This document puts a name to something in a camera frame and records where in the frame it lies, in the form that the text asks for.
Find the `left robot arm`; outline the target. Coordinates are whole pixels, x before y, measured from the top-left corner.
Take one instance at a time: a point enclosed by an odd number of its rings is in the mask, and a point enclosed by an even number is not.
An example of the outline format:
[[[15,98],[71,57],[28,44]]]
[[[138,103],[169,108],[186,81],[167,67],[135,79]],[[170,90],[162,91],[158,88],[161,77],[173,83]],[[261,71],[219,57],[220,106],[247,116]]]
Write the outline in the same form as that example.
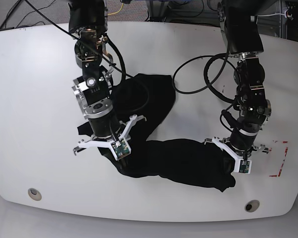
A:
[[[273,5],[273,0],[222,0],[218,3],[221,33],[226,53],[214,55],[210,62],[228,57],[238,58],[234,71],[236,96],[226,102],[239,110],[235,119],[228,110],[220,118],[226,119],[231,131],[229,148],[244,160],[252,152],[254,140],[271,115],[271,104],[265,97],[265,71],[258,54],[264,51],[258,33],[258,15]]]

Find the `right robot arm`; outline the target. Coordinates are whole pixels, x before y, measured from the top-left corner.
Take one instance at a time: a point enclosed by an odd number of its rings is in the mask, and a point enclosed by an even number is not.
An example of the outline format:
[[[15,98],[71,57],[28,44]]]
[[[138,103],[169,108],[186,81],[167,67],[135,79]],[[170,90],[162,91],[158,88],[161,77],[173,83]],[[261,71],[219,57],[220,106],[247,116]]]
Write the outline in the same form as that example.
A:
[[[75,153],[90,147],[109,149],[116,161],[131,154],[129,132],[144,116],[130,115],[128,122],[118,120],[110,98],[113,89],[114,61],[106,50],[108,8],[104,0],[70,0],[69,33],[77,39],[76,62],[82,76],[72,87],[79,107],[91,126],[90,140],[81,141]]]

